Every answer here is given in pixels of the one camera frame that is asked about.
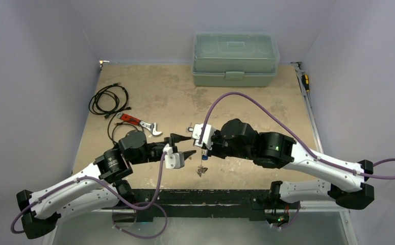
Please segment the keyring with keys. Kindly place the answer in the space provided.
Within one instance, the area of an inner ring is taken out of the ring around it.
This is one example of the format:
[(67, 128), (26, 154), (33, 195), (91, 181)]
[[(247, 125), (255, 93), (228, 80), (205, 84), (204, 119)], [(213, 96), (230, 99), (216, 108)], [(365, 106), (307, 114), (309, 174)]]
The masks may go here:
[(202, 175), (207, 171), (207, 168), (203, 166), (203, 163), (208, 160), (208, 150), (202, 149), (201, 151), (201, 162), (197, 167), (196, 173), (201, 178)]

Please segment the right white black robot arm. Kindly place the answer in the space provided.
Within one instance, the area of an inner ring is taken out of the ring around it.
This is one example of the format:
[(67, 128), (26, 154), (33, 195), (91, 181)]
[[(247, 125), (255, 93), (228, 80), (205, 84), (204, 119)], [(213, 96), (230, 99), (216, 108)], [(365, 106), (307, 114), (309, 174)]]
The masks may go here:
[(362, 210), (375, 199), (374, 187), (365, 174), (373, 173), (368, 160), (348, 162), (306, 150), (287, 135), (257, 132), (249, 124), (232, 119), (221, 130), (196, 126), (195, 145), (209, 157), (251, 160), (268, 169), (302, 172), (316, 179), (304, 182), (273, 181), (267, 200), (275, 208), (298, 201), (334, 201), (347, 209)]

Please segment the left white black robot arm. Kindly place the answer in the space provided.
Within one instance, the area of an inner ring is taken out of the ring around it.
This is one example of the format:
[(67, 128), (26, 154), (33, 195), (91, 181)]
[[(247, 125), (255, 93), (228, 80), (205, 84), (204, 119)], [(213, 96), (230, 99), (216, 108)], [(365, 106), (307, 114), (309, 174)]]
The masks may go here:
[[(156, 206), (163, 168), (182, 168), (196, 153), (178, 151), (176, 143), (185, 140), (189, 137), (171, 134), (161, 142), (148, 143), (144, 132), (129, 132), (69, 178), (40, 191), (20, 191), (16, 195), (20, 213), (11, 224), (11, 232), (36, 239), (52, 232), (59, 221), (93, 210), (118, 206), (141, 211)], [(124, 178), (133, 173), (132, 165), (151, 162), (159, 163), (156, 189), (148, 200), (136, 202)]]

